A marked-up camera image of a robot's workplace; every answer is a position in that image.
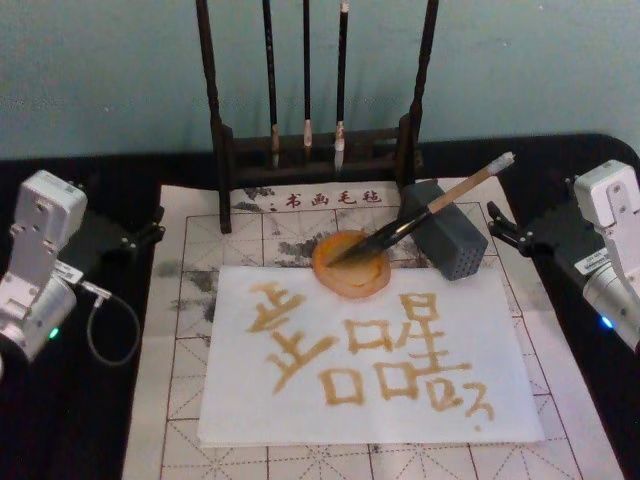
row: blue led light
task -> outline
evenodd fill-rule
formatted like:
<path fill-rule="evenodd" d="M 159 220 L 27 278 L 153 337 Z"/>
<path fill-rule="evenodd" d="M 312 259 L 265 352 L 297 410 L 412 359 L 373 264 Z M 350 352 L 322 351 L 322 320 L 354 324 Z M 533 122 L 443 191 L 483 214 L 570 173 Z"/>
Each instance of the blue led light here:
<path fill-rule="evenodd" d="M 607 317 L 602 317 L 602 324 L 607 328 L 613 328 L 613 323 Z"/>

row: white paper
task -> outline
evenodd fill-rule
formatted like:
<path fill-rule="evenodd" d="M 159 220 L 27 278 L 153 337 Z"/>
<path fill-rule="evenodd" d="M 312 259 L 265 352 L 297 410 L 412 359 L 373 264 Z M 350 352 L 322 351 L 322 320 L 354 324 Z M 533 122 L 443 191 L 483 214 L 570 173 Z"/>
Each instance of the white paper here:
<path fill-rule="evenodd" d="M 322 286 L 310 269 L 223 267 L 198 425 L 202 445 L 543 439 L 498 274 L 481 270 L 456 282 L 448 282 L 435 269 L 397 269 L 391 275 L 382 291 L 354 301 Z M 275 326 L 273 330 L 251 332 L 258 317 L 257 305 L 273 308 L 265 291 L 251 291 L 253 286 L 267 282 L 277 282 L 278 291 L 287 290 L 279 299 L 281 303 L 295 295 L 305 299 L 277 317 L 276 323 L 267 324 Z M 400 295 L 411 293 L 435 294 L 437 319 L 426 323 L 431 333 L 443 332 L 432 339 L 432 352 L 448 351 L 437 356 L 439 366 L 467 368 L 465 364 L 470 364 L 470 368 L 431 374 L 413 370 L 411 375 L 411 366 L 434 366 L 428 357 L 410 356 L 428 351 L 424 338 L 408 338 L 402 345 L 403 324 L 410 325 L 411 335 L 421 331 L 420 321 L 410 320 L 408 315 L 434 316 L 427 307 L 407 313 Z M 423 301 L 427 297 L 410 299 Z M 391 345 L 371 349 L 354 346 L 355 353 L 350 352 L 346 320 L 388 321 Z M 353 327 L 359 343 L 380 339 L 382 330 L 380 326 L 358 327 L 357 323 Z M 291 339 L 296 332 L 304 334 L 298 345 L 301 354 L 322 339 L 333 337 L 329 343 L 334 343 L 274 393 L 282 377 L 281 368 L 294 362 L 292 355 L 283 353 L 275 336 Z M 388 387 L 409 387 L 405 395 L 387 391 L 390 396 L 383 397 L 374 367 L 379 363 L 402 366 L 378 368 Z M 350 372 L 328 375 L 329 369 Z M 351 401 L 328 405 L 321 378 L 333 379 L 335 396 Z M 361 380 L 361 395 L 356 394 L 354 378 Z M 454 393 L 443 402 L 445 387 L 453 388 Z M 473 409 L 476 403 L 480 406 Z"/>

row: calligraphy brush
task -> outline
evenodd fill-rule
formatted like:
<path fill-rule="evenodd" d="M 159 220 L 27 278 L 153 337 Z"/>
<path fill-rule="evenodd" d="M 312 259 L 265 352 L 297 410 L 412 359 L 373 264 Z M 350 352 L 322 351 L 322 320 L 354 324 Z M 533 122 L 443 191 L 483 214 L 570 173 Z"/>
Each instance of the calligraphy brush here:
<path fill-rule="evenodd" d="M 303 43 L 304 43 L 304 150 L 307 159 L 311 157 L 311 54 L 310 54 L 310 25 L 309 0 L 304 0 L 302 12 Z"/>
<path fill-rule="evenodd" d="M 336 258 L 327 263 L 327 266 L 333 267 L 338 264 L 351 265 L 353 263 L 366 261 L 380 254 L 387 248 L 398 243 L 409 233 L 413 232 L 426 219 L 438 213 L 461 195 L 513 164 L 514 158 L 511 152 L 500 155 L 483 169 L 460 182 L 440 197 L 432 200 L 426 208 L 420 208 L 388 223 L 377 232 L 372 233 L 367 238 L 337 255 Z"/>
<path fill-rule="evenodd" d="M 344 161 L 344 77 L 347 63 L 347 25 L 349 22 L 349 0 L 340 2 L 340 31 L 338 34 L 338 101 L 335 139 L 335 168 L 339 172 Z"/>
<path fill-rule="evenodd" d="M 271 116 L 271 155 L 273 167 L 278 168 L 280 134 L 278 132 L 278 112 L 276 105 L 276 69 L 273 61 L 273 29 L 271 28 L 271 1 L 262 0 L 264 17 L 264 44 L 267 49 L 267 75 L 269 78 L 269 114 Z"/>

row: practice grid mat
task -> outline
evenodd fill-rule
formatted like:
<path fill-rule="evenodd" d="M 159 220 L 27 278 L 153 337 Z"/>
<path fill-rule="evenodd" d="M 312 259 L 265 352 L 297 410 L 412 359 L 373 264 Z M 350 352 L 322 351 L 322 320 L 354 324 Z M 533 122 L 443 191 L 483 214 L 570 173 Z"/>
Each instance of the practice grid mat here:
<path fill-rule="evenodd" d="M 442 179 L 443 189 L 459 179 Z M 528 259 L 487 228 L 486 202 L 510 212 L 492 178 L 458 202 L 489 239 L 546 440 L 535 444 L 305 445 L 200 449 L 196 437 L 220 265 L 310 265 L 315 242 L 371 232 L 395 218 L 390 182 L 283 186 L 232 193 L 233 233 L 219 229 L 217 193 L 164 187 L 166 236 L 156 248 L 124 478 L 131 479 L 616 479 L 586 386 Z M 393 267 L 429 268 L 410 238 Z"/>

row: black bracket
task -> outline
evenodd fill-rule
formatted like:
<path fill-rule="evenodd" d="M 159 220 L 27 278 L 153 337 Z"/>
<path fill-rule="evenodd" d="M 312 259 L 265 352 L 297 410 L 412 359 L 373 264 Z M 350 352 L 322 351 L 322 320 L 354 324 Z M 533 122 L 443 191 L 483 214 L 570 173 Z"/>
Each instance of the black bracket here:
<path fill-rule="evenodd" d="M 135 260 L 139 252 L 146 251 L 164 238 L 165 228 L 160 225 L 163 216 L 164 208 L 159 206 L 149 223 L 140 230 L 122 237 L 120 246 L 107 255 L 115 255 L 129 261 Z"/>
<path fill-rule="evenodd" d="M 523 257 L 532 257 L 535 250 L 533 232 L 525 232 L 518 225 L 507 220 L 493 202 L 487 203 L 487 210 L 489 211 L 489 216 L 493 219 L 488 225 L 491 236 L 517 249 Z"/>

